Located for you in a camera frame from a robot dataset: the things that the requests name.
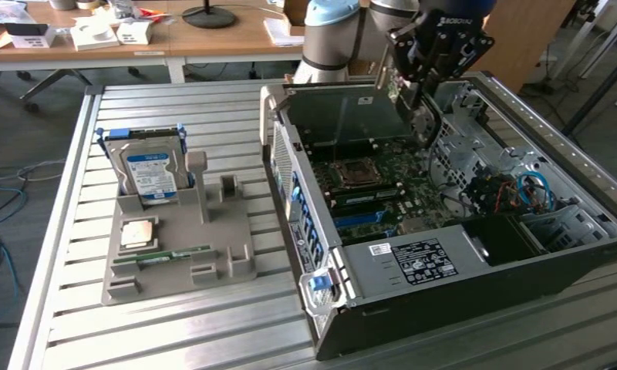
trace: white box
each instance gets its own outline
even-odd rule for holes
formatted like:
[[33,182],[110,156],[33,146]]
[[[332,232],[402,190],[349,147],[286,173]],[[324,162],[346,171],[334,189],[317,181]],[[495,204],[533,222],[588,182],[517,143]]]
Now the white box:
[[152,33],[150,22],[121,23],[116,37],[125,45],[148,45]]
[[114,31],[108,25],[76,25],[70,28],[70,37],[78,52],[120,45]]
[[22,36],[22,35],[9,35],[10,42],[13,43],[13,47],[18,49],[29,49],[29,48],[49,48],[52,46],[52,42],[54,41],[56,32],[53,27],[48,26],[48,30],[45,31],[44,35],[40,36]]

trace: aluminum table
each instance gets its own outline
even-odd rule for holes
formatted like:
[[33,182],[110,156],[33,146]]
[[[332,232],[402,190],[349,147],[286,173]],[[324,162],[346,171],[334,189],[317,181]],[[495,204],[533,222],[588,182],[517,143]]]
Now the aluminum table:
[[[258,91],[269,83],[281,80],[89,88],[9,369],[579,369],[617,360],[617,262],[555,297],[313,360],[260,157]],[[177,123],[190,150],[208,153],[206,182],[236,173],[245,183],[258,277],[102,307],[117,185],[92,133]]]

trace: gray floor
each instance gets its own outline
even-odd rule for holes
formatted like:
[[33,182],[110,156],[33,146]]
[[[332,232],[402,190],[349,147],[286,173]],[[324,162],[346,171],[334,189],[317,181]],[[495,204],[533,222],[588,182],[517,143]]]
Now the gray floor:
[[[559,42],[552,47],[557,55],[563,45],[573,36],[575,31],[565,30],[559,35]],[[608,55],[605,62],[597,68],[592,77],[579,84],[580,91],[567,93],[564,90],[555,96],[548,97],[559,103],[564,94],[565,98],[559,106],[564,119],[569,119],[576,109],[583,105],[584,100],[604,80],[615,64],[617,63],[617,48]],[[216,76],[222,65],[208,66],[196,71],[206,76]],[[218,79],[246,79],[249,64],[230,64]],[[97,84],[130,85],[137,83],[169,82],[164,67],[141,67],[142,77],[134,78],[125,69],[102,69],[86,71],[85,75]],[[289,63],[262,63],[258,70],[264,77],[277,78],[290,72]],[[33,77],[41,79],[45,72],[33,72]],[[65,77],[52,89],[49,89],[33,101],[41,105],[41,113],[33,115],[21,109],[17,96],[33,85],[33,82],[24,82],[16,78],[13,72],[2,73],[0,78],[0,167],[21,167],[42,160],[53,160],[65,156],[70,142],[70,134],[84,87],[70,77]],[[588,122],[587,129],[577,135],[584,149],[592,154],[601,165],[617,177],[617,108],[608,108],[617,98],[617,86],[591,114],[591,117],[603,114]],[[549,107],[541,99],[528,98],[535,108],[544,114],[549,114]],[[556,123],[556,116],[549,119]],[[60,167],[46,169],[54,172]],[[17,187],[17,182],[0,182],[2,186]],[[32,183],[28,185],[28,203],[25,209],[12,219],[0,224],[0,233],[6,246],[10,249],[16,269],[25,288],[33,277],[33,269],[38,257],[45,234],[46,219],[52,209],[52,201],[56,194],[56,180]],[[10,196],[9,193],[0,193],[0,204]],[[8,270],[0,270],[0,310],[4,310],[12,303],[12,282]],[[0,320],[1,323],[17,323],[22,312],[25,300],[21,297],[20,303]],[[0,328],[0,369],[5,368],[10,347],[16,338],[14,328]]]

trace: blue cable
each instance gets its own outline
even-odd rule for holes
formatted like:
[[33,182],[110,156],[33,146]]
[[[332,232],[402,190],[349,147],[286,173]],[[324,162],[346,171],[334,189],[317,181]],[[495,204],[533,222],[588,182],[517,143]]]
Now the blue cable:
[[528,171],[528,172],[524,172],[521,175],[519,175],[519,177],[516,178],[516,187],[517,187],[521,200],[524,201],[525,204],[531,205],[531,201],[524,194],[524,188],[527,186],[521,186],[521,179],[524,177],[535,177],[537,180],[540,180],[540,182],[544,185],[544,191],[547,192],[548,209],[553,210],[552,190],[551,190],[551,187],[548,186],[547,177],[544,177],[544,175],[540,172]]
[[1,245],[1,244],[0,244],[0,251],[2,252],[2,255],[5,257],[6,266],[9,267],[9,272],[10,272],[10,278],[13,280],[13,305],[6,310],[0,312],[0,319],[1,319],[9,313],[9,311],[13,309],[16,304],[18,303],[18,281],[16,279],[16,269],[13,268],[13,261],[10,260],[9,251],[6,250],[4,245]]
[[6,221],[21,209],[22,207],[25,206],[25,201],[28,200],[28,194],[25,194],[25,192],[20,189],[14,189],[12,187],[0,187],[0,190],[4,190],[4,191],[13,191],[16,193],[20,194],[20,203],[18,203],[18,206],[13,209],[13,211],[0,219],[0,223]]

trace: barcode label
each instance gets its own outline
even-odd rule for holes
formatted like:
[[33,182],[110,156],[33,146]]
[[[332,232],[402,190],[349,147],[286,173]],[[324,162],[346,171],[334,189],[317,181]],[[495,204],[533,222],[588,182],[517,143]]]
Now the barcode label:
[[373,256],[377,256],[380,254],[390,253],[390,244],[389,243],[374,244],[374,245],[369,246],[368,248],[370,248],[370,253],[372,253]]

